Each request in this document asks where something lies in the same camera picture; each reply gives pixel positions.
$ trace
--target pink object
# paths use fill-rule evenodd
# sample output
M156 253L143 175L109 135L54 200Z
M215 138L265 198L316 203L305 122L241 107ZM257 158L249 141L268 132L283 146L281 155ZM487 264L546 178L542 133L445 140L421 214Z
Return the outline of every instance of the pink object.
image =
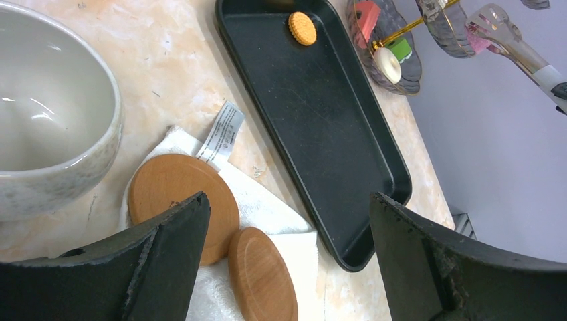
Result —
M473 48L475 54L479 54L480 52L482 52L484 49L488 48L492 44L490 40L482 39L476 36L474 33L472 33L472 31L469 28L471 27L468 25L465 26L467 32L467 40L469 40L471 48Z
M358 46L366 48L366 44L370 41L372 30L376 27L378 17L380 16L380 7L372 1L363 1L355 5L358 25L364 39L358 40Z

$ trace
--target gold handle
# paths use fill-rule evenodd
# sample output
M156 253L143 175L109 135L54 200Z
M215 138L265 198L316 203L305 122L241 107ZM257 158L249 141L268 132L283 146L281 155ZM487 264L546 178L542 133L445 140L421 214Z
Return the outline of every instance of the gold handle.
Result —
M447 2L447 5L445 6L445 8L449 8L450 6L458 3L460 0L449 0ZM403 27L402 29L392 33L392 35L388 36L386 39L384 40L380 40L380 41L374 41L372 43L372 46L374 48L374 50L378 50L378 48L382 48L385 45L387 45L388 43L398 39L401 35L403 35L404 33L410 31L411 29L417 27L418 25L423 23L423 18L419 18L416 21L406 25L405 27Z

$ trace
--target baking tray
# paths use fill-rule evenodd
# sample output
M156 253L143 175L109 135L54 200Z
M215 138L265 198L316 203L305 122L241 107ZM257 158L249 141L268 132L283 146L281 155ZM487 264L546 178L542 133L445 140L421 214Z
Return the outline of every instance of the baking tray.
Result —
M314 21L314 45L292 37L294 11ZM217 0L215 12L327 250L345 270L362 270L374 253L370 194L405 204L411 180L337 12L325 0Z

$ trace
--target countertop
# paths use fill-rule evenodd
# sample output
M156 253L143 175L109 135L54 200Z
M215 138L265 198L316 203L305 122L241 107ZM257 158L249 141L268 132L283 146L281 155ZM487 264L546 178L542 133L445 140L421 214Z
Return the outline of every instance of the countertop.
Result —
M307 217L215 29L214 0L13 2L57 19L102 55L118 79L126 123L114 165L91 192L51 215L0 223L0 260L55 257L112 235L128 180L167 126L177 124L204 140L225 100L246 115L229 161ZM344 21L346 0L331 3ZM407 207L453 227L407 99L372 87L412 178ZM351 274L321 242L318 249L317 320L390 319L375 257Z

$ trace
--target round wooden lid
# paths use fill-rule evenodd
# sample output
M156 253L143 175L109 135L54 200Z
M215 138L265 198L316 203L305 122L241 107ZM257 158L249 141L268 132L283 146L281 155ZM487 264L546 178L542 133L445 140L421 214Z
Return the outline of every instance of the round wooden lid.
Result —
M259 229L234 235L229 250L231 285L247 321L296 321L298 301L279 251Z
M219 174L193 157L167 154L144 163L132 179L128 208L134 224L155 217L195 193L203 191L211 204L211 218L201 255L201 265L228 254L231 239L240 227L238 205Z

